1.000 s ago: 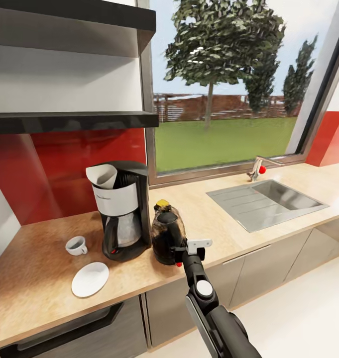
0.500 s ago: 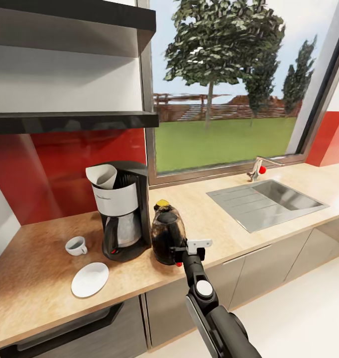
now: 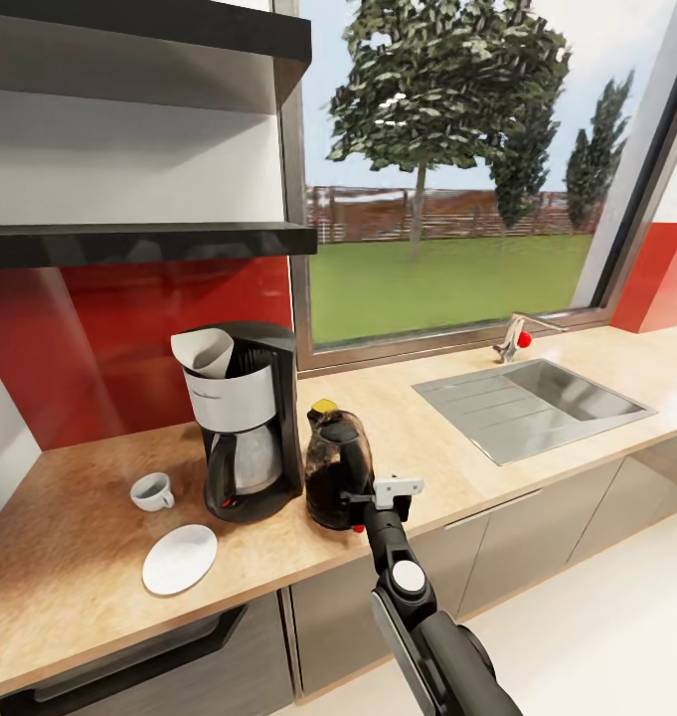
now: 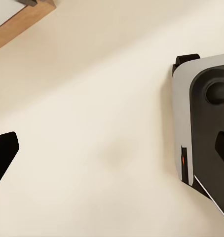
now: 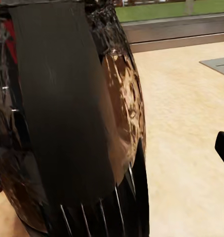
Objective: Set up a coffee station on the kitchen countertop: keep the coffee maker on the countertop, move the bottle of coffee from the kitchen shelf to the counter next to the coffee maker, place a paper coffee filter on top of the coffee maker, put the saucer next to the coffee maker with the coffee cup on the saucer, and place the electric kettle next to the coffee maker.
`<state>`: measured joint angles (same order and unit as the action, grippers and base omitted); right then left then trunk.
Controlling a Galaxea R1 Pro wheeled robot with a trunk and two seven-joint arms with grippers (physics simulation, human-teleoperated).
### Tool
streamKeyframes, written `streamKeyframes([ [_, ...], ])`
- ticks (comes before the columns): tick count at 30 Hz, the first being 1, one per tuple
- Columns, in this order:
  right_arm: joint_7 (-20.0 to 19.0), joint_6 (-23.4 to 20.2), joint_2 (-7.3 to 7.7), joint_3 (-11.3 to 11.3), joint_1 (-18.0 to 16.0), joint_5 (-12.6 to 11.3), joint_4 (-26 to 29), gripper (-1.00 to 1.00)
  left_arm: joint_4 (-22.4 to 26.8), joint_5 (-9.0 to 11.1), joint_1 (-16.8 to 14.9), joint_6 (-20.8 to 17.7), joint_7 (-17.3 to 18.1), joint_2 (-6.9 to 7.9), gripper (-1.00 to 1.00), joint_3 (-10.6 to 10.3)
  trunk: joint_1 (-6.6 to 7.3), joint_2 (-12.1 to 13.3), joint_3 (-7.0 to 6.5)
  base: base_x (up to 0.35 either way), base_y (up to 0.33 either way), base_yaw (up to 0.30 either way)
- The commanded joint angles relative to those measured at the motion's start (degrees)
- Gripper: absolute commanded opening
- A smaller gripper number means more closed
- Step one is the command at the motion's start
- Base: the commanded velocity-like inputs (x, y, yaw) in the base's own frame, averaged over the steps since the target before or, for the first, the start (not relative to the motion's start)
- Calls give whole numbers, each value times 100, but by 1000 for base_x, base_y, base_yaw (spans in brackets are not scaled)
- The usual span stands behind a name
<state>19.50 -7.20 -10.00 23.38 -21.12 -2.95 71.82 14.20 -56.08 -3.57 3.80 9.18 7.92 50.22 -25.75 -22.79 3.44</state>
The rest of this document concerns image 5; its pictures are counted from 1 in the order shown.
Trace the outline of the electric kettle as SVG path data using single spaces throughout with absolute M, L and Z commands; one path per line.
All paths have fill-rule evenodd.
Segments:
M 0 0 L 0 185 L 30 237 L 149 237 L 140 77 L 114 0 Z

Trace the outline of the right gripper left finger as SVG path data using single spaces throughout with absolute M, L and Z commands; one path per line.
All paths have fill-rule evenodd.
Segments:
M 19 150 L 19 142 L 15 131 L 0 135 L 0 180 Z

